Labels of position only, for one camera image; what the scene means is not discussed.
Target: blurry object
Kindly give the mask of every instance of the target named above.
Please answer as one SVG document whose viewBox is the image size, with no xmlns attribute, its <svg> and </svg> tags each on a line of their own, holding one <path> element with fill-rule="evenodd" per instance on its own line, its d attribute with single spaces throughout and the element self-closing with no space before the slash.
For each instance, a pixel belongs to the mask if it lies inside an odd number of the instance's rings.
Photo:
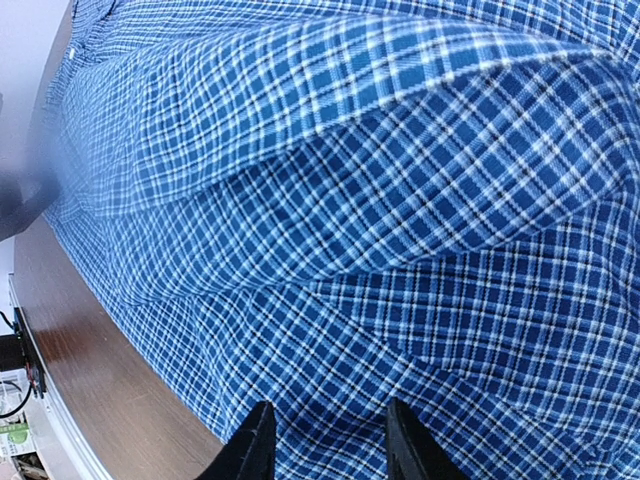
<svg viewBox="0 0 640 480">
<path fill-rule="evenodd" d="M 23 200 L 17 174 L 0 174 L 0 242 L 24 232 L 56 200 L 59 186 L 53 175 L 34 179 L 40 189 Z"/>
<path fill-rule="evenodd" d="M 7 460 L 3 460 L 0 458 L 0 480 L 13 480 L 15 478 L 20 478 L 17 476 L 18 470 L 13 465 L 13 462 Z"/>
<path fill-rule="evenodd" d="M 40 457 L 35 453 L 17 457 L 15 465 L 25 480 L 49 480 L 49 475 L 45 471 Z"/>
</svg>

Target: checkered pattern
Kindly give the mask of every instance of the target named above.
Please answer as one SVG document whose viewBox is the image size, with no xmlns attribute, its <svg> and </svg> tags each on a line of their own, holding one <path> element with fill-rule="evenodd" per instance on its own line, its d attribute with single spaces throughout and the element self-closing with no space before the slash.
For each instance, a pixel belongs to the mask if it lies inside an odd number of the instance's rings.
<svg viewBox="0 0 640 480">
<path fill-rule="evenodd" d="M 471 478 L 640 477 L 635 9 L 91 2 L 49 91 L 62 245 L 278 478 L 384 478 L 390 398 Z"/>
</svg>

